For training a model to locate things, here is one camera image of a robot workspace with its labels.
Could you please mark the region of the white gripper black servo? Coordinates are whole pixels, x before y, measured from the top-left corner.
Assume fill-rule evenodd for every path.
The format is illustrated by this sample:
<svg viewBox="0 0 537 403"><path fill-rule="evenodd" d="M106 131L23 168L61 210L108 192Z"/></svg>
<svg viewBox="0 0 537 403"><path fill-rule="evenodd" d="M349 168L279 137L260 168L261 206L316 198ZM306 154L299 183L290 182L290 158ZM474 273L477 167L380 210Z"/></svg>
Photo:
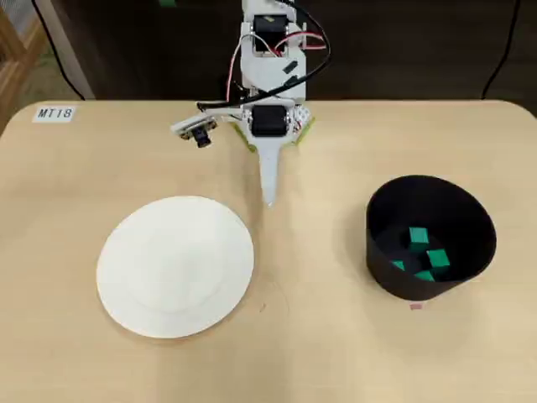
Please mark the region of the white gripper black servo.
<svg viewBox="0 0 537 403"><path fill-rule="evenodd" d="M280 151L297 142L306 127L306 84L295 85L306 73L306 56L296 44L281 57L262 55L244 44L241 71L251 97L289 85L276 95L242 105L241 132L258 151L263 201L271 207L277 196Z"/></svg>

